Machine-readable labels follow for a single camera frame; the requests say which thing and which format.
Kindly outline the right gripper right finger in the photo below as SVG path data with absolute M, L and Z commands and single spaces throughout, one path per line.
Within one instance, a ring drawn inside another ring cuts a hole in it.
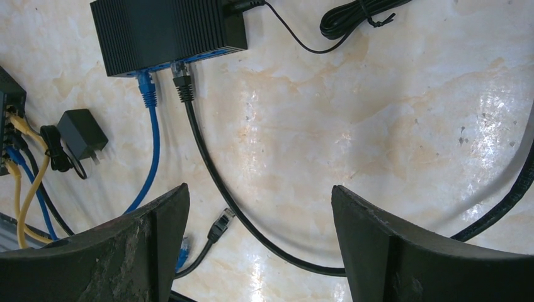
M 353 301 L 532 301 L 533 257 L 438 235 L 334 186 Z

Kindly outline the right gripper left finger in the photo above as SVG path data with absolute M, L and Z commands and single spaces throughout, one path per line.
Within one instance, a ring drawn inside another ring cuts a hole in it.
M 42 248 L 1 254 L 2 301 L 168 301 L 190 210 L 187 184 Z

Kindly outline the small black ribbed network switch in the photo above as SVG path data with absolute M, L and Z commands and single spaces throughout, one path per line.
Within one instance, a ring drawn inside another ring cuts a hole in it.
M 242 14 L 230 1 L 93 1 L 106 74 L 134 77 L 174 61 L 196 62 L 247 50 Z

